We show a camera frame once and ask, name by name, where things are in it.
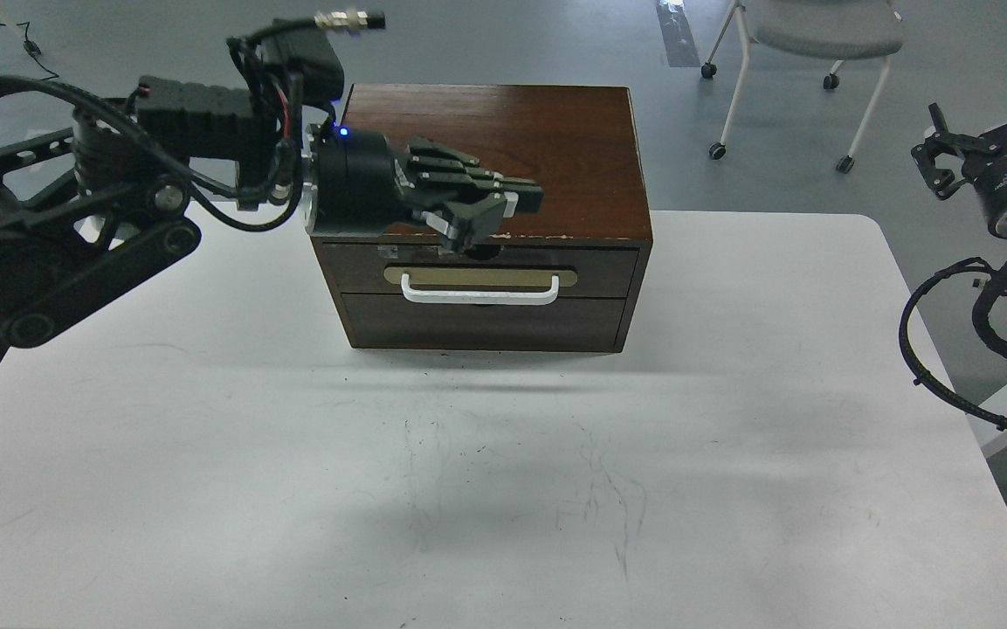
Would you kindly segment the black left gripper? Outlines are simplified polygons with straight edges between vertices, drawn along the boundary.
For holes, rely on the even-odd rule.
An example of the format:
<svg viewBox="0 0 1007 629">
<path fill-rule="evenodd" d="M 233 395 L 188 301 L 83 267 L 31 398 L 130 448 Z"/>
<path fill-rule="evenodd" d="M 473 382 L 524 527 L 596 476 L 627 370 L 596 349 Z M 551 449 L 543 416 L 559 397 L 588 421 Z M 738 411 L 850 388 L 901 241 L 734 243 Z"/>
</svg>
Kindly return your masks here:
<svg viewBox="0 0 1007 629">
<path fill-rule="evenodd" d="M 503 176 L 480 159 L 421 135 L 407 142 L 415 190 L 443 202 L 416 210 L 444 250 L 463 253 L 521 212 L 535 214 L 546 192 L 535 180 Z M 386 135 L 362 128 L 319 127 L 310 143 L 312 178 L 307 232 L 315 238 L 383 235 L 414 218 L 398 180 Z"/>
</svg>

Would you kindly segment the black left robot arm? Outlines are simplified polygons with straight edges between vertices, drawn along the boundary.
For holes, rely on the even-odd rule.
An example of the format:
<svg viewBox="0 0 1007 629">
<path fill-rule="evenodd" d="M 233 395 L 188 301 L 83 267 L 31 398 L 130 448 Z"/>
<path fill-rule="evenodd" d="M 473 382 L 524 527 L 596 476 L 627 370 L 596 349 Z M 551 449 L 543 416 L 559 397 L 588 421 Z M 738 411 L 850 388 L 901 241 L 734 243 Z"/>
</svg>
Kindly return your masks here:
<svg viewBox="0 0 1007 629">
<path fill-rule="evenodd" d="M 346 80 L 331 32 L 386 27 L 383 13 L 279 19 L 229 38 L 241 89 L 140 78 L 105 99 L 52 78 L 0 75 L 0 100 L 40 93 L 71 105 L 71 125 L 0 148 L 0 363 L 35 348 L 189 256 L 191 203 L 242 232 L 281 227 L 307 203 L 313 235 L 436 232 L 462 253 L 518 212 L 537 212 L 532 180 L 412 136 L 344 127 Z"/>
</svg>

